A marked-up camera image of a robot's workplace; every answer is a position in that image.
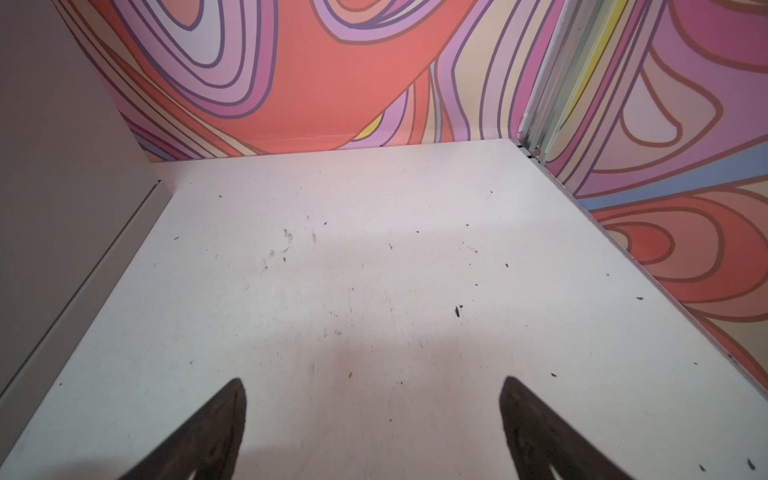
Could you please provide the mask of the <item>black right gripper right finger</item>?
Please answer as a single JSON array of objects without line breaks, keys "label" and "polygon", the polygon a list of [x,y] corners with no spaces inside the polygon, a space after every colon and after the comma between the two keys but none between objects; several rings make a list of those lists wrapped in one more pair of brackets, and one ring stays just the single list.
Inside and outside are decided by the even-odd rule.
[{"label": "black right gripper right finger", "polygon": [[520,479],[628,479],[516,377],[499,396],[503,430]]}]

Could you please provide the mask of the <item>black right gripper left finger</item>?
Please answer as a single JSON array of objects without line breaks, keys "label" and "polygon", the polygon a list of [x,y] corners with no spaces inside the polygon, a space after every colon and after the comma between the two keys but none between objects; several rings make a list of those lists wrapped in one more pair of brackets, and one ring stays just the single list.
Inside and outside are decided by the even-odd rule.
[{"label": "black right gripper left finger", "polygon": [[230,479],[246,425],[247,397],[230,380],[123,479]]}]

